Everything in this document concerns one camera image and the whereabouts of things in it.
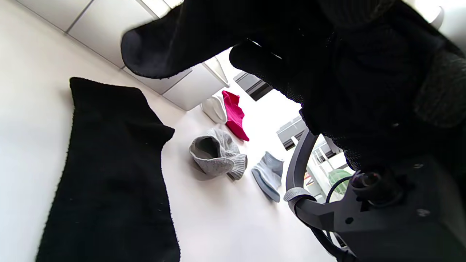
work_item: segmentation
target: cable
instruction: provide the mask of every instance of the cable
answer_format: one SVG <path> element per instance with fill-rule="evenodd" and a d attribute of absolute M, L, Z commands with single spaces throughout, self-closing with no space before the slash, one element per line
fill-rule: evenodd
<path fill-rule="evenodd" d="M 332 196 L 332 193 L 335 191 L 336 187 L 339 186 L 341 183 L 347 181 L 347 180 L 350 180 L 352 176 L 349 176 L 349 177 L 345 177 L 345 178 L 342 178 L 340 180 L 338 180 L 329 190 L 329 194 L 327 195 L 327 199 L 325 200 L 325 204 L 327 203 L 330 203 L 330 197 Z M 330 237 L 330 232 L 327 231 L 327 237 L 330 239 L 330 241 L 332 240 L 332 238 Z"/>
<path fill-rule="evenodd" d="M 308 225 L 311 231 L 314 233 L 320 244 L 327 250 L 332 256 L 336 258 L 338 262 L 357 262 L 358 259 L 351 254 L 348 250 L 343 250 L 332 243 L 323 233 L 322 230 Z"/>

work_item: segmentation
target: white sock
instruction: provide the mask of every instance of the white sock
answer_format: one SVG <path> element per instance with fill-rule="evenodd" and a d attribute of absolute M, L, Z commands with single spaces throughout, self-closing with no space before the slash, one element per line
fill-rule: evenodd
<path fill-rule="evenodd" d="M 206 99 L 201 103 L 202 111 L 212 119 L 212 121 L 225 124 L 227 121 L 225 102 L 221 95 L 213 95 L 211 98 Z"/>

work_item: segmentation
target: gray sock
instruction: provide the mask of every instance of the gray sock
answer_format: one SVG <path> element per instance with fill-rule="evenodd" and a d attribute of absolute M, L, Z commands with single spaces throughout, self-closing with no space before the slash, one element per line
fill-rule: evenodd
<path fill-rule="evenodd" d="M 265 152 L 259 163 L 251 170 L 257 184 L 273 201 L 280 202 L 277 189 L 281 186 L 283 160 L 278 160 L 271 153 Z"/>
<path fill-rule="evenodd" d="M 189 147 L 194 161 L 211 176 L 228 174 L 239 180 L 247 166 L 247 156 L 241 154 L 232 137 L 220 129 L 210 129 Z"/>

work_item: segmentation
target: pink sock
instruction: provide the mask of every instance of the pink sock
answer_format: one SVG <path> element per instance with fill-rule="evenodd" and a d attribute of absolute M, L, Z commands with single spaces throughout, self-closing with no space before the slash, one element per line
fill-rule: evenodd
<path fill-rule="evenodd" d="M 228 120 L 226 126 L 240 139 L 249 141 L 246 133 L 243 130 L 243 110 L 238 106 L 240 96 L 232 94 L 228 91 L 222 91 L 223 100 L 225 101 L 226 116 Z"/>

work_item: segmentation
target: robotic arm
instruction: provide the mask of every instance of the robotic arm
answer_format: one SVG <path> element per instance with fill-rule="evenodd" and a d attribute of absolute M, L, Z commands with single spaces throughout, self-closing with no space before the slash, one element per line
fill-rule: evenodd
<path fill-rule="evenodd" d="M 319 204 L 303 187 L 317 136 L 305 131 L 291 159 L 285 200 L 339 262 L 460 262 L 466 216 L 453 177 L 432 156 L 355 173 L 341 201 Z M 335 246 L 323 233 L 347 245 Z"/>

